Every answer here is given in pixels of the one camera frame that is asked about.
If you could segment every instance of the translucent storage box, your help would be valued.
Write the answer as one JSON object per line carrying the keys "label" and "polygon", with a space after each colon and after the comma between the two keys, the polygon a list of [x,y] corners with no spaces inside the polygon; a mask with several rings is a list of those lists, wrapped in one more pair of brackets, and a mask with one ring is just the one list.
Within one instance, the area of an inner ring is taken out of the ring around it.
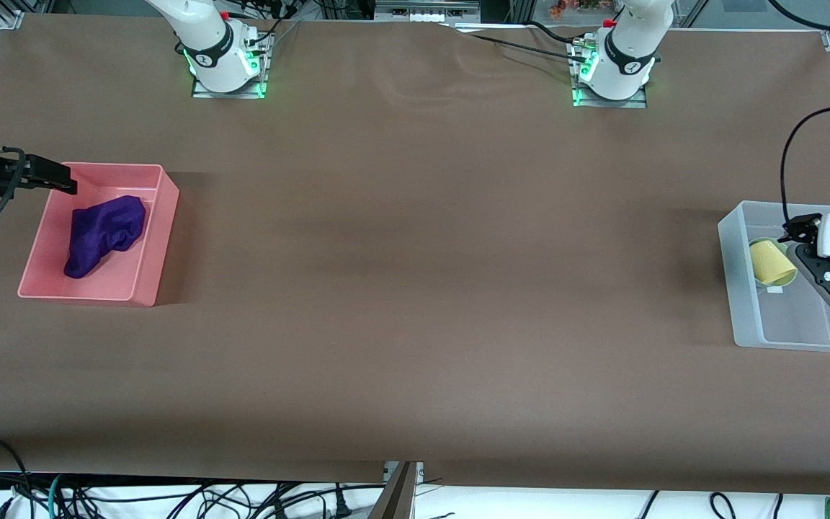
{"label": "translucent storage box", "polygon": [[[790,215],[830,213],[830,206],[790,204]],[[748,243],[783,236],[779,203],[744,201],[719,221],[719,244],[726,270],[728,308],[735,344],[830,352],[830,306],[803,277],[782,288],[754,280]]]}

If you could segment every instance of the table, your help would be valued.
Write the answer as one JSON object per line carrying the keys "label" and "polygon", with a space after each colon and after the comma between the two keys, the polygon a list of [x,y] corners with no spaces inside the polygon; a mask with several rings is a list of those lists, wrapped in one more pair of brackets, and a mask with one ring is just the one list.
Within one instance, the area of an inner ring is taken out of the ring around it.
{"label": "table", "polygon": [[[734,345],[715,233],[830,105],[817,33],[671,32],[623,111],[434,24],[303,23],[253,102],[190,99],[173,45],[0,34],[0,144],[181,188],[152,309],[18,299],[46,193],[4,213],[0,437],[30,469],[830,492],[830,355]],[[830,203],[830,115],[791,153],[791,201]]]}

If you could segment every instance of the metal mounting plate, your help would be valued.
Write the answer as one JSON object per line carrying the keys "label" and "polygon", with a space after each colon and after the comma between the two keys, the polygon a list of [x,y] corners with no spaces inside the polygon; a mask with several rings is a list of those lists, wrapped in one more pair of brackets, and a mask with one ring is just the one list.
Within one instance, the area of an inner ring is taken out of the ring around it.
{"label": "metal mounting plate", "polygon": [[[256,39],[258,29],[250,26],[248,37]],[[274,41],[275,37],[272,34],[255,46],[246,49],[247,52],[257,53],[257,56],[246,57],[246,59],[250,66],[257,66],[260,72],[254,78],[249,79],[240,89],[235,89],[232,92],[210,91],[197,80],[192,68],[191,75],[194,76],[194,83],[191,86],[191,97],[195,99],[264,99],[267,96],[267,78],[271,70]]]}
{"label": "metal mounting plate", "polygon": [[[585,35],[584,40],[593,39],[594,34]],[[570,56],[582,56],[585,59],[590,57],[591,49],[587,46],[576,46],[566,43],[566,52]],[[643,86],[629,99],[612,101],[604,99],[592,91],[591,87],[579,79],[581,70],[585,63],[569,60],[569,73],[572,76],[572,105],[574,106],[595,106],[597,108],[646,108],[646,89]]]}

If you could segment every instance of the purple cloth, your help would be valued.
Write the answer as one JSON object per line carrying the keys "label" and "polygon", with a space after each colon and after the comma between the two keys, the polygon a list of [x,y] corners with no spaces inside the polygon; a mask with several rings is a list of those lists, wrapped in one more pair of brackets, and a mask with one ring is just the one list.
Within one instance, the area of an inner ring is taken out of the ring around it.
{"label": "purple cloth", "polygon": [[132,247],[143,233],[146,208],[137,197],[121,197],[72,211],[69,260],[63,272],[79,279],[88,275],[112,250]]}

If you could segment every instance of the yellow cup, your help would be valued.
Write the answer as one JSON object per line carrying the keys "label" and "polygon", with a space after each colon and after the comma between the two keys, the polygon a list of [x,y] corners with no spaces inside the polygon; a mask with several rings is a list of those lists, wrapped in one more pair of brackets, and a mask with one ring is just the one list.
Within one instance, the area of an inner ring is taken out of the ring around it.
{"label": "yellow cup", "polygon": [[775,239],[754,239],[748,249],[759,285],[787,286],[796,279],[796,266],[787,257],[787,246]]}

